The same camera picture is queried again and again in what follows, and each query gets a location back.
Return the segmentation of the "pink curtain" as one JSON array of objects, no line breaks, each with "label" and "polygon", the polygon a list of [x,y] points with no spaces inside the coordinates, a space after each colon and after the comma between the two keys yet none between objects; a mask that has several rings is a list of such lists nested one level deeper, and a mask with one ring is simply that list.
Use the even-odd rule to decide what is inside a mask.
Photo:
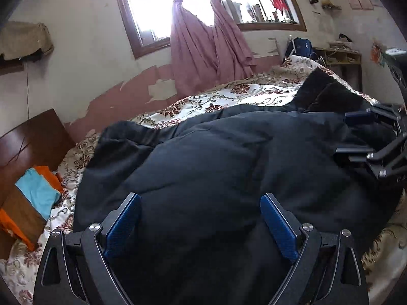
[{"label": "pink curtain", "polygon": [[212,28],[185,9],[183,0],[172,2],[170,49],[178,94],[192,96],[218,84]]},{"label": "pink curtain", "polygon": [[220,83],[246,79],[256,67],[253,53],[241,30],[222,4],[210,0],[214,12],[213,38]]}]

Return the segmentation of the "colourful cartoon wall sticker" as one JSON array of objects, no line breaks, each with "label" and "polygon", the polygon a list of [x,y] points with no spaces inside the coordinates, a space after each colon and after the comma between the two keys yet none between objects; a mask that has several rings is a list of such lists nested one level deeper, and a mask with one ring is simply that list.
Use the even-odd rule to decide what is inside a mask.
[{"label": "colourful cartoon wall sticker", "polygon": [[382,44],[382,42],[377,41],[377,40],[373,40],[372,42],[372,48],[370,51],[370,60],[377,64],[382,66],[382,68],[384,68],[386,65],[388,65],[387,61],[386,61],[386,57],[385,57],[385,53],[387,51],[388,47],[384,44]]}]

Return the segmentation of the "pink right curtain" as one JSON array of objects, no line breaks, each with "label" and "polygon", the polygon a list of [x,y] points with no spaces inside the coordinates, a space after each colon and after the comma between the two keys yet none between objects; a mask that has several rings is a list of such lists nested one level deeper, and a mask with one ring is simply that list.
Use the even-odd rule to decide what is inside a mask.
[{"label": "pink right curtain", "polygon": [[222,4],[210,0],[214,12],[213,38],[220,83],[246,79],[256,67],[253,53],[241,30]]}]

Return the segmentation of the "brown wooden window frame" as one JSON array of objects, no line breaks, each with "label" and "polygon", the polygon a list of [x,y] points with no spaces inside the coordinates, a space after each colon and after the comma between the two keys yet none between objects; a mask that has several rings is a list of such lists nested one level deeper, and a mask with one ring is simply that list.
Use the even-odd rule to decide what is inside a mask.
[{"label": "brown wooden window frame", "polygon": [[306,31],[296,0],[117,0],[135,58],[214,30]]}]

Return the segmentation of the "pink left curtain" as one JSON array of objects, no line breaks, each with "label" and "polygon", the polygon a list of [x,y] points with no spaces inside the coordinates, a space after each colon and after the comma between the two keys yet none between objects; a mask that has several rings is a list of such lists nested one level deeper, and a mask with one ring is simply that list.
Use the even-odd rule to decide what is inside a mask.
[{"label": "pink left curtain", "polygon": [[172,2],[170,49],[178,94],[192,96],[218,84],[212,28],[185,9],[183,0]]}]

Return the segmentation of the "blue backpack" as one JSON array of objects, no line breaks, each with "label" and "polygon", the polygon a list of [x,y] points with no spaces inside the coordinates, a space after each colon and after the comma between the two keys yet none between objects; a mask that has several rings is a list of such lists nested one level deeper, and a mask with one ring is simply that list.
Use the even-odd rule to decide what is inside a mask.
[{"label": "blue backpack", "polygon": [[289,40],[288,47],[286,48],[285,58],[290,56],[302,56],[310,59],[315,59],[315,51],[309,39],[294,38]]}]

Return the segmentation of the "wooden side desk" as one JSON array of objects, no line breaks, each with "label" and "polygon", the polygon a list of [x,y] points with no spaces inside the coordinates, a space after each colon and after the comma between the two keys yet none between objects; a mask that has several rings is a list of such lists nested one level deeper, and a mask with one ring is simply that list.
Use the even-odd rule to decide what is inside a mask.
[{"label": "wooden side desk", "polygon": [[324,65],[339,75],[353,89],[363,91],[361,54],[352,50],[334,48],[314,48],[315,53],[324,60]]}]

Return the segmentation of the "floral white bed cover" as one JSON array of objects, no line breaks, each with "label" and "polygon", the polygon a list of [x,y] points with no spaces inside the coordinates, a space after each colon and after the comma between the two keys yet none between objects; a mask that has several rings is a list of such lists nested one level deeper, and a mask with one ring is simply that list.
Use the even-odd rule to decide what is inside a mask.
[{"label": "floral white bed cover", "polygon": [[[140,114],[134,123],[154,129],[162,129],[200,114],[214,112],[239,104],[279,106],[289,103],[306,77],[316,69],[327,73],[343,86],[347,82],[333,71],[311,61],[294,56],[281,66],[274,66],[268,73],[252,78],[220,85],[204,93],[182,98],[163,110]],[[1,277],[6,290],[11,292],[17,304],[32,304],[35,279],[43,247],[53,227],[71,232],[75,197],[83,170],[92,158],[99,133],[91,129],[85,138],[65,156],[57,171],[62,177],[64,191],[61,200],[51,211],[45,231],[39,238],[39,248],[29,251],[21,241],[12,246],[10,256],[1,260]],[[400,282],[406,267],[406,195],[386,227],[363,256],[363,266],[369,288],[371,304],[383,304],[389,299]]]}]

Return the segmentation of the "brown wooden headboard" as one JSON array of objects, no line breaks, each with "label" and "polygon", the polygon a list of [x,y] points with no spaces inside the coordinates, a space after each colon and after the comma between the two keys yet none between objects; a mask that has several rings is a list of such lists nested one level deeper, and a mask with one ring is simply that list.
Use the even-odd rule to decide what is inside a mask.
[{"label": "brown wooden headboard", "polygon": [[[53,109],[1,136],[1,201],[31,167],[47,166],[57,174],[57,167],[74,146],[75,142]],[[1,259],[9,258],[16,241],[20,240],[1,230]]]}]

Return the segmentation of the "khaki cloth covered wall shelf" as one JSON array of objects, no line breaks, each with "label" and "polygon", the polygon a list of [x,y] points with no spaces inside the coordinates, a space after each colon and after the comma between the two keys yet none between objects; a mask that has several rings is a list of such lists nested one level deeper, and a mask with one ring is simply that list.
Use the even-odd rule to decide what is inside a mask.
[{"label": "khaki cloth covered wall shelf", "polygon": [[1,56],[6,61],[27,57],[37,51],[48,55],[53,50],[49,30],[43,23],[8,21],[1,28]]}]

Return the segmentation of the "orange brown blue pillow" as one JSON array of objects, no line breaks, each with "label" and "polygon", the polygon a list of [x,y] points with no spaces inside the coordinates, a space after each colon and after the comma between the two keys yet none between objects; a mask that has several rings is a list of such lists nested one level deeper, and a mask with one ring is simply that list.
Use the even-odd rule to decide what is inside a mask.
[{"label": "orange brown blue pillow", "polygon": [[59,177],[49,167],[27,169],[1,201],[1,230],[35,251],[62,193]]}]

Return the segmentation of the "dark navy padded jacket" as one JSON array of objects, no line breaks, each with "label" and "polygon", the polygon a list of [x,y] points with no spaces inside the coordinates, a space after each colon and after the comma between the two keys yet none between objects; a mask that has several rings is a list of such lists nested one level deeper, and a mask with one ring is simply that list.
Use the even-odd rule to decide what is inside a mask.
[{"label": "dark navy padded jacket", "polygon": [[73,229],[136,193],[141,222],[112,266],[134,304],[267,304],[290,263],[261,216],[264,194],[319,231],[350,230],[358,254],[395,212],[400,184],[335,156],[394,139],[376,123],[344,122],[368,106],[316,69],[280,107],[236,105],[164,129],[115,123],[83,173]]}]

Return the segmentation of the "small wall shelf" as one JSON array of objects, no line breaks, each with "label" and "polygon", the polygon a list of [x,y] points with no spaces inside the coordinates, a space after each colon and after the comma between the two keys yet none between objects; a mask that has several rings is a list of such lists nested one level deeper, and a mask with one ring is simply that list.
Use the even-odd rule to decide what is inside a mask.
[{"label": "small wall shelf", "polygon": [[341,6],[335,5],[330,0],[323,0],[321,2],[321,5],[324,10],[341,10],[342,9]]}]

